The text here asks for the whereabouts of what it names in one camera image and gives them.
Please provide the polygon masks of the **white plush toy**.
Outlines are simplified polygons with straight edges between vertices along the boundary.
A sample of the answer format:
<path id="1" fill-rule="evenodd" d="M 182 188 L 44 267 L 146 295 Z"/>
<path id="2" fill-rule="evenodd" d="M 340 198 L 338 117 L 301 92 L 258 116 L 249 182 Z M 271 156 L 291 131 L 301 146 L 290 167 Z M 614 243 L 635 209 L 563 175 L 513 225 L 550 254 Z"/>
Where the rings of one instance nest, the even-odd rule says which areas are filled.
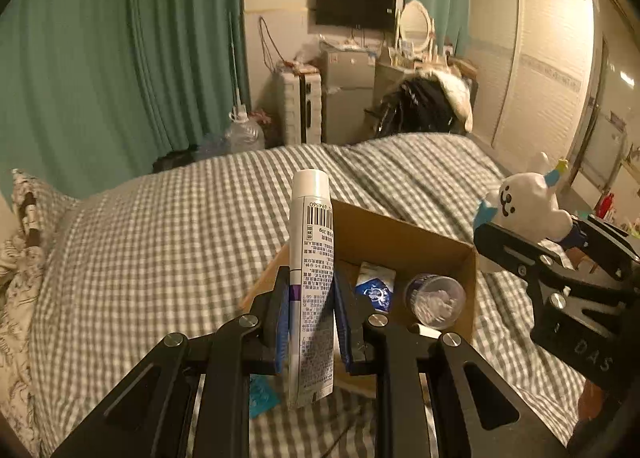
<path id="1" fill-rule="evenodd" d="M 573 228 L 572 217 L 559 207 L 556 198 L 567 168 L 564 158 L 551 168 L 548 156 L 539 152 L 527 171 L 509 175 L 498 189 L 486 194 L 476 211 L 473 229 L 495 223 L 532 243 L 562 241 Z"/>

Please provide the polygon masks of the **clear water bottle blue label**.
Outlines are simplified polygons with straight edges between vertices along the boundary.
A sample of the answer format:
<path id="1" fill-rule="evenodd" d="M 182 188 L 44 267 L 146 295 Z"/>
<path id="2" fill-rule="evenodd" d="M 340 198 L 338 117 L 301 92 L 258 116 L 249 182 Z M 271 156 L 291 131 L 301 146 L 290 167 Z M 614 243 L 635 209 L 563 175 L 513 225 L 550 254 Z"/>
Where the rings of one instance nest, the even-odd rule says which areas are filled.
<path id="1" fill-rule="evenodd" d="M 466 302 L 462 285 L 454 278 L 423 273 L 406 286 L 405 304 L 418 322 L 442 330 L 454 326 Z"/>

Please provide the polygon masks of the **blue packet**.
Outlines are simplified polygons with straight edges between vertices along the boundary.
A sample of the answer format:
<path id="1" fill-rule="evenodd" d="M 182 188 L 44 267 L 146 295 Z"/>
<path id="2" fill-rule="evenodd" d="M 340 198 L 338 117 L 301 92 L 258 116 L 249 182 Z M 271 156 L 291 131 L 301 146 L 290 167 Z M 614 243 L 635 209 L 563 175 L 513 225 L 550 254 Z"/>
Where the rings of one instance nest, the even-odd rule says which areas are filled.
<path id="1" fill-rule="evenodd" d="M 273 389 L 270 378 L 263 374 L 251 374 L 250 397 L 248 398 L 250 419 L 255 419 L 265 412 L 269 412 L 279 404 L 280 397 Z"/>

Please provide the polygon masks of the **light blue tissue pack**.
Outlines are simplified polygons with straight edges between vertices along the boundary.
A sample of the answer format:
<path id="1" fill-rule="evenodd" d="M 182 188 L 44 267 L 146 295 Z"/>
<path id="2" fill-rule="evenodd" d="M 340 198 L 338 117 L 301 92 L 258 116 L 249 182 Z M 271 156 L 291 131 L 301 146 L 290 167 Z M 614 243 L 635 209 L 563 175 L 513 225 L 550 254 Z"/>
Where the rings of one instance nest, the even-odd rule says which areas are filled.
<path id="1" fill-rule="evenodd" d="M 375 311 L 388 313 L 393 299 L 396 271 L 362 262 L 357 277 L 355 291 L 367 297 Z"/>

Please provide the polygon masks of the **white tube with barcode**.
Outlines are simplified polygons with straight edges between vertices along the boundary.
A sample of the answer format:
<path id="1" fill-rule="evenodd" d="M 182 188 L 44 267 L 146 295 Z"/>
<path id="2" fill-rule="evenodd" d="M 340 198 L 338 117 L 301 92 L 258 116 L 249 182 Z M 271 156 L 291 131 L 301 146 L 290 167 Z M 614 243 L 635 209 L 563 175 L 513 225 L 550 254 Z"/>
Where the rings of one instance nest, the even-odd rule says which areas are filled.
<path id="1" fill-rule="evenodd" d="M 333 392 L 333 208 L 328 175 L 296 172 L 290 207 L 290 342 L 288 407 L 299 409 Z"/>

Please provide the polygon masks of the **beige tape roll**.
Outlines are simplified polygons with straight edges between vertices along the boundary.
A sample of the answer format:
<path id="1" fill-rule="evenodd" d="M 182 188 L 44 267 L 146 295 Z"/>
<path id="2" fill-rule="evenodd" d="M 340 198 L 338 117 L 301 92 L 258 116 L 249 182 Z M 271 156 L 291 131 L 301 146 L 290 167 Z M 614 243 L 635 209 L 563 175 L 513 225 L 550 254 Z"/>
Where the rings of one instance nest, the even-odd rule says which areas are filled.
<path id="1" fill-rule="evenodd" d="M 422 325 L 420 323 L 412 324 L 409 327 L 409 331 L 411 334 L 416 334 L 421 337 L 427 337 L 435 340 L 437 340 L 442 335 L 442 333 L 439 330 Z"/>

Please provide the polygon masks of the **grey white checkered bedsheet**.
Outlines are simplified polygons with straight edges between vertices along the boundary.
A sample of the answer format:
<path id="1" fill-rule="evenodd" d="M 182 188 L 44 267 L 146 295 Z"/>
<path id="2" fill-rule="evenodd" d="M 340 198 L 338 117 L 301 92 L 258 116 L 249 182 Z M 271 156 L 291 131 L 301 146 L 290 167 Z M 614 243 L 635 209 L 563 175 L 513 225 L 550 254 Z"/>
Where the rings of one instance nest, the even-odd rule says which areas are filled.
<path id="1" fill-rule="evenodd" d="M 467 243 L 503 179 L 472 140 L 444 133 L 211 158 L 85 200 L 32 178 L 46 258 L 29 336 L 36 456 L 51 456 L 161 337 L 206 335 L 238 315 L 288 240 L 303 168 L 328 174 L 332 198 Z M 476 283 L 472 345 L 566 444 L 585 378 L 530 340 L 521 279 L 478 272 Z M 252 457 L 373 457 L 372 400 L 334 391 L 252 421 Z"/>

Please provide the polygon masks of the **black clothes pile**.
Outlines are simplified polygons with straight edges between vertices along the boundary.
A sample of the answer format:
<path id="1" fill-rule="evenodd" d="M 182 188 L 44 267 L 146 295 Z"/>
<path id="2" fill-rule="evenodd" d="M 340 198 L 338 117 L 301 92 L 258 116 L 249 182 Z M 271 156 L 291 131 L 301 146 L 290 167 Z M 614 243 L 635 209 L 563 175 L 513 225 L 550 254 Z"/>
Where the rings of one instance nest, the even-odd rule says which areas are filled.
<path id="1" fill-rule="evenodd" d="M 378 119 L 373 137 L 400 133 L 463 134 L 463 121 L 454 112 L 442 84 L 433 78 L 414 76 L 388 91 L 373 108 Z"/>

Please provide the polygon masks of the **floral white quilt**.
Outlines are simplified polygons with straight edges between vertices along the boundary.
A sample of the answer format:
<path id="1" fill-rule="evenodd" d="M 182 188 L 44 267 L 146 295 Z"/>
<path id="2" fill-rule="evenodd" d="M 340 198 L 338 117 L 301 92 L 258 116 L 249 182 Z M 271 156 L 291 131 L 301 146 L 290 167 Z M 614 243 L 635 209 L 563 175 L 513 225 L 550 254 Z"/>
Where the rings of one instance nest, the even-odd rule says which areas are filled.
<path id="1" fill-rule="evenodd" d="M 58 223 L 76 199 L 15 169 L 17 228 L 1 242 L 1 415 L 29 455 L 40 451 L 29 337 Z"/>

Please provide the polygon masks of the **white louvered wardrobe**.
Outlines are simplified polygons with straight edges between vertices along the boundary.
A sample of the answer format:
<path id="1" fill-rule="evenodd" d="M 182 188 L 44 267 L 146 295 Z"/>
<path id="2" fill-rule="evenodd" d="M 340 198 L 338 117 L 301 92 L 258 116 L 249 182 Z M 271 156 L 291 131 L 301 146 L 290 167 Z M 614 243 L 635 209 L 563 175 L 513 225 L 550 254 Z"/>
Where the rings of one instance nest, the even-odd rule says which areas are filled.
<path id="1" fill-rule="evenodd" d="M 470 0 L 473 133 L 512 172 L 570 155 L 593 62 L 592 0 Z"/>

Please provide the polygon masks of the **wooden dresser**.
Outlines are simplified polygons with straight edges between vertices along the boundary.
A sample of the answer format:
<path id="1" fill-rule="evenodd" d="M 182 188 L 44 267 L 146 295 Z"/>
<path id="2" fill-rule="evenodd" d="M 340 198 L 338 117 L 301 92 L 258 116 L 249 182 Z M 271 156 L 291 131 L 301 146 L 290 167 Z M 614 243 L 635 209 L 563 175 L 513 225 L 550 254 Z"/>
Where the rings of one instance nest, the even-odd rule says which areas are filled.
<path id="1" fill-rule="evenodd" d="M 475 100 L 478 90 L 477 74 L 478 69 L 470 61 L 466 59 L 449 58 L 440 62 L 423 63 L 422 68 L 437 68 L 438 70 L 449 70 L 459 76 L 469 87 L 471 91 L 471 99 Z M 403 66 L 395 66 L 381 61 L 376 62 L 373 102 L 382 100 L 386 93 L 389 93 L 401 81 L 414 76 L 418 70 L 416 68 L 407 68 Z"/>

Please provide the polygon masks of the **oval white vanity mirror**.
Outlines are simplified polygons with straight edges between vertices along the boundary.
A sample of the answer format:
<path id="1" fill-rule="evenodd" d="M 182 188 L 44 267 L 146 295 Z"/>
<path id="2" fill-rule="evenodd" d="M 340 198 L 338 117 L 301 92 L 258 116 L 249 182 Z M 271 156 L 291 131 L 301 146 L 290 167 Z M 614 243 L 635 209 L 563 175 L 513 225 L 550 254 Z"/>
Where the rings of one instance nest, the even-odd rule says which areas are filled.
<path id="1" fill-rule="evenodd" d="M 430 52 L 435 40 L 435 21 L 421 1 L 411 0 L 405 4 L 398 25 L 402 51 L 412 56 Z"/>

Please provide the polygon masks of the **large clear water jug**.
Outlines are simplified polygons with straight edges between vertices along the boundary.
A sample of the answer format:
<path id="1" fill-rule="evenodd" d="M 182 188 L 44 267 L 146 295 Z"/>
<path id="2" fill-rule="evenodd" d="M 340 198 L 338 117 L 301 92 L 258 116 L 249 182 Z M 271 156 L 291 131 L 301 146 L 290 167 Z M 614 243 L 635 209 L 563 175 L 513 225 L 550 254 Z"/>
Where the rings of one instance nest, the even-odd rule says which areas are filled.
<path id="1" fill-rule="evenodd" d="M 241 104 L 232 108 L 230 126 L 224 133 L 230 154 L 260 151 L 265 148 L 264 131 L 259 123 L 247 114 Z"/>

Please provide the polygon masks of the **large green curtain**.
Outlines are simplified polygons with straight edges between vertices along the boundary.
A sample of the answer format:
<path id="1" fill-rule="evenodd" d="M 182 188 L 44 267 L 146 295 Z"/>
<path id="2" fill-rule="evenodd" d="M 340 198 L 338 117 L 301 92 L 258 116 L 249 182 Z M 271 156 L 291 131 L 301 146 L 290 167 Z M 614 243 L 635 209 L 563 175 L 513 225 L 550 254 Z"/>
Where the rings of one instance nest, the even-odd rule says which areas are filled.
<path id="1" fill-rule="evenodd" d="M 17 169 L 75 197 L 140 177 L 247 96 L 242 0 L 11 0 L 2 192 Z"/>

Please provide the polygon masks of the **black wall television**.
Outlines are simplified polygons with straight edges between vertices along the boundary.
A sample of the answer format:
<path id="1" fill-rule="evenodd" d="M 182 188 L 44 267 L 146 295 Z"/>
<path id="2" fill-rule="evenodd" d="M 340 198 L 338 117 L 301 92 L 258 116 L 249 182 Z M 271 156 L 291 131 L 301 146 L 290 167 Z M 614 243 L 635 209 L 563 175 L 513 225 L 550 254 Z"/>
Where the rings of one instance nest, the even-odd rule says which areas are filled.
<path id="1" fill-rule="evenodd" d="M 314 14 L 317 25 L 393 33 L 396 0 L 316 0 Z"/>

